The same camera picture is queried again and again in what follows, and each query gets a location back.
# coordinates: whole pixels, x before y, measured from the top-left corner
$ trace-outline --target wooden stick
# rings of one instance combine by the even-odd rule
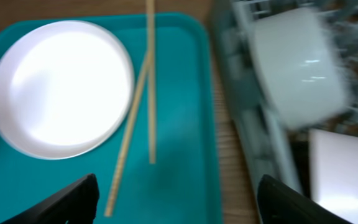
[[[155,97],[155,0],[147,0],[147,48],[150,52],[148,109],[149,109],[149,161],[155,164],[156,160],[156,97]]]
[[[114,177],[112,178],[109,198],[107,201],[106,210],[104,211],[105,217],[110,217],[112,215],[112,211],[116,204],[118,189],[121,183],[122,172],[124,171],[129,144],[131,143],[132,133],[134,131],[136,115],[139,109],[140,100],[142,98],[149,62],[150,62],[150,52],[146,52],[143,60],[142,68],[140,70],[139,78],[136,83],[134,100],[132,102],[131,110],[129,111],[128,121],[124,132],[124,138],[122,140],[121,148],[117,159],[116,170],[114,171]]]

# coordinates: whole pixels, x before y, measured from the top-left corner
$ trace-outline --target gray dish rack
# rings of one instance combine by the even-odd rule
[[[264,174],[303,193],[285,129],[264,100],[252,66],[247,39],[257,19],[296,7],[326,8],[330,0],[215,0],[212,12],[214,45],[229,113],[239,134],[256,195]],[[340,9],[321,15],[340,22],[358,11],[358,1],[343,0]],[[358,54],[358,44],[341,46],[349,36],[333,37],[342,57]]]

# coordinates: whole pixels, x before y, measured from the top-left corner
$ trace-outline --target chopstick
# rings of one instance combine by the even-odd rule
[[[142,68],[140,70],[139,78],[136,83],[134,101],[132,102],[131,110],[128,115],[128,122],[124,132],[124,138],[121,143],[121,148],[119,151],[116,170],[114,171],[114,176],[111,182],[110,193],[108,197],[108,202],[106,205],[106,210],[104,211],[105,217],[110,217],[114,206],[116,204],[117,194],[119,185],[121,183],[122,172],[124,171],[125,161],[128,154],[129,144],[131,143],[132,133],[134,131],[135,121],[137,111],[139,109],[140,100],[142,98],[142,93],[144,89],[144,83],[146,80],[147,69],[150,62],[150,52],[147,51],[143,60]]]
[[[155,97],[155,0],[147,0],[147,46],[150,54],[149,61],[149,162],[155,164],[156,160],[156,97]]]

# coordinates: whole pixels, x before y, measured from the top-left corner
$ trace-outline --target white cup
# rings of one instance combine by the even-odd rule
[[[318,123],[349,104],[340,59],[324,32],[313,8],[255,22],[250,48],[259,82],[289,129]]]

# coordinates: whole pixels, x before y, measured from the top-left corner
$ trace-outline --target wooden table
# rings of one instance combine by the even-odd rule
[[[183,12],[208,22],[213,0],[156,0],[157,12]],[[136,14],[145,12],[144,0],[0,0],[0,31],[29,19]],[[239,139],[228,116],[213,57],[215,118],[223,191],[225,223],[257,223],[250,180]]]

